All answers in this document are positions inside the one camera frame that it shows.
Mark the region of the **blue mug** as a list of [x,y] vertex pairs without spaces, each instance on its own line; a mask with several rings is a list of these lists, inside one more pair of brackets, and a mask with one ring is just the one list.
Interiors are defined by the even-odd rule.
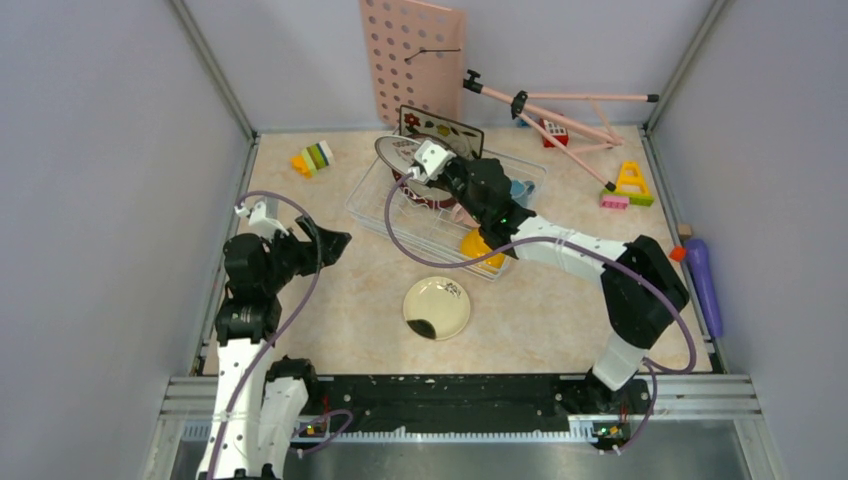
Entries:
[[528,208],[530,200],[535,193],[536,185],[533,181],[520,181],[513,179],[511,181],[510,196],[523,208]]

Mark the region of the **yellow bowl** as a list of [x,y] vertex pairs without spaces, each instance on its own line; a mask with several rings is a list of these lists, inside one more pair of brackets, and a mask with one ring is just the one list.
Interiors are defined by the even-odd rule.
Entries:
[[[459,251],[465,257],[469,259],[476,259],[484,256],[491,252],[491,248],[486,245],[482,236],[480,235],[479,229],[475,228],[470,230],[465,237],[461,240]],[[490,273],[499,273],[503,264],[505,262],[505,255],[498,254],[493,257],[487,258],[483,262],[479,262],[476,264],[477,267],[482,270]]]

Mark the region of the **square floral plate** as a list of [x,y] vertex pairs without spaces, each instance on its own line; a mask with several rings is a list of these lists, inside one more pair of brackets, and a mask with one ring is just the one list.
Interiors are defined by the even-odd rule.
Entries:
[[465,158],[480,158],[483,154],[485,135],[479,128],[409,105],[400,106],[399,122],[403,136],[430,138]]

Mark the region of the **cream small leaf plate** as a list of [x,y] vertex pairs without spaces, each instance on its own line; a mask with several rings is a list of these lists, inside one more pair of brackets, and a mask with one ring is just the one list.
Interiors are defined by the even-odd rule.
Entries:
[[471,317],[471,299],[459,282],[431,276],[419,280],[407,291],[402,316],[417,335],[444,341],[466,328]]

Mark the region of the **pink mug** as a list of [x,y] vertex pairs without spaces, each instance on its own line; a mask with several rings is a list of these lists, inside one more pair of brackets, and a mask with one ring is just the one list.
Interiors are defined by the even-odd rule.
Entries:
[[450,221],[472,229],[476,229],[480,226],[479,222],[459,204],[455,204],[451,209]]

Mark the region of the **red rimmed white plate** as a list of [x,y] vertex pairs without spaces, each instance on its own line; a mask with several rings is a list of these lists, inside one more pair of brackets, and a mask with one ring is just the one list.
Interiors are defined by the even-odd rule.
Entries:
[[390,203],[394,204],[401,195],[404,195],[412,204],[424,205],[431,210],[450,209],[457,205],[457,200],[449,193],[412,181],[402,183]]

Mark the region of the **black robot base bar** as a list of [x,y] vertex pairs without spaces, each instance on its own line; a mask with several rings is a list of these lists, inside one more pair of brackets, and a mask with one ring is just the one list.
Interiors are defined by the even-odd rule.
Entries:
[[648,382],[631,380],[623,389],[593,397],[582,374],[335,375],[311,387],[304,411],[325,413],[377,405],[528,407],[587,415],[636,415],[650,404]]

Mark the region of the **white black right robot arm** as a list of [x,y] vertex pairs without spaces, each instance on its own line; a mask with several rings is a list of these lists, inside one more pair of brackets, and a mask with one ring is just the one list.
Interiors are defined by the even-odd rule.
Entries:
[[626,384],[690,301],[659,243],[646,235],[606,240],[546,220],[512,198],[512,182],[494,158],[451,158],[428,183],[471,215],[491,250],[558,267],[600,289],[613,332],[589,370],[586,397],[594,409],[614,411],[626,400]]

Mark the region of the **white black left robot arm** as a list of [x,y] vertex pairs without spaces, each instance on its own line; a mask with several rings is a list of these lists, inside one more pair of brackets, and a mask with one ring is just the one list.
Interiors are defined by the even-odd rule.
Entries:
[[279,479],[301,413],[321,393],[312,362],[273,357],[281,330],[279,292],[297,276],[315,279],[339,260],[352,237],[308,217],[269,238],[238,234],[224,247],[226,296],[215,318],[218,380],[198,479]]

